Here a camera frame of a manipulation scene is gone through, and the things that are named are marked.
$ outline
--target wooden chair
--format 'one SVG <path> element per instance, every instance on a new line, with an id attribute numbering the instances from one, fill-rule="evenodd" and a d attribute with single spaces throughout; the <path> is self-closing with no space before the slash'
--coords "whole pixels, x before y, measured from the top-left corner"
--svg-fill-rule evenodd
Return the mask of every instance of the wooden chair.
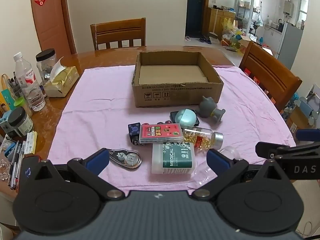
<path id="1" fill-rule="evenodd" d="M 249 77 L 260 81 L 259 87 L 268 91 L 268 97 L 276 101 L 275 107 L 279 112 L 302 83 L 299 77 L 253 41 L 249 43 L 239 68 L 249 70 Z"/>
<path id="2" fill-rule="evenodd" d="M 91 24 L 91 34 L 94 50 L 99 50 L 99 44 L 106 44 L 110 49 L 110 42 L 117 41 L 118 48 L 122 48 L 122 41 L 129 40 L 129 47 L 133 47 L 133 40 L 141 39 L 141 46 L 146 45 L 146 19 L 133 19 L 110 23 Z"/>

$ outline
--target dark blue door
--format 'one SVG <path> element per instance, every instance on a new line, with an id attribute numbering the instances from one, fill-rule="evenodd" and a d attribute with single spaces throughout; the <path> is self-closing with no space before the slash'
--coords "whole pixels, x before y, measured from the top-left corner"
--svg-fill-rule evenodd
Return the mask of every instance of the dark blue door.
<path id="1" fill-rule="evenodd" d="M 186 36 L 199 38 L 201 36 L 201 16 L 203 0 L 188 0 Z"/>

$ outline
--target gray toy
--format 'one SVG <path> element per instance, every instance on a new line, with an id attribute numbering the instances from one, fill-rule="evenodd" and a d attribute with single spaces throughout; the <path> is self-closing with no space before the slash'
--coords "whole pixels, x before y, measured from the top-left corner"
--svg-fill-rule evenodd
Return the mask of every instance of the gray toy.
<path id="1" fill-rule="evenodd" d="M 218 109 L 217 104 L 212 98 L 206 98 L 202 96 L 202 102 L 199 104 L 199 115 L 203 118 L 212 116 L 217 122 L 221 121 L 223 114 L 226 112 L 225 109 Z"/>

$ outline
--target water bottle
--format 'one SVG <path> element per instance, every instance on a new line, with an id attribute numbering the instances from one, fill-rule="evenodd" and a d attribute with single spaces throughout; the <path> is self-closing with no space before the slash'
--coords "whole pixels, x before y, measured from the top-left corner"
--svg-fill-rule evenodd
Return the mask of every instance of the water bottle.
<path id="1" fill-rule="evenodd" d="M 21 52 L 14 55 L 13 59 L 16 62 L 15 76 L 29 106 L 35 112 L 40 111 L 45 106 L 45 100 L 31 64 L 22 57 Z"/>

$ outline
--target glass bottle with gold flakes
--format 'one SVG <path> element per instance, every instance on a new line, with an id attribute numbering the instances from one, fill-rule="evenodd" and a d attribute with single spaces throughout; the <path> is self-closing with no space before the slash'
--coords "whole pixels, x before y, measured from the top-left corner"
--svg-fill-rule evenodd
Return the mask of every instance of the glass bottle with gold flakes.
<path id="1" fill-rule="evenodd" d="M 195 148 L 201 150 L 220 150 L 223 143 L 222 133 L 201 127 L 184 126 L 183 136 L 185 142 L 193 143 Z"/>

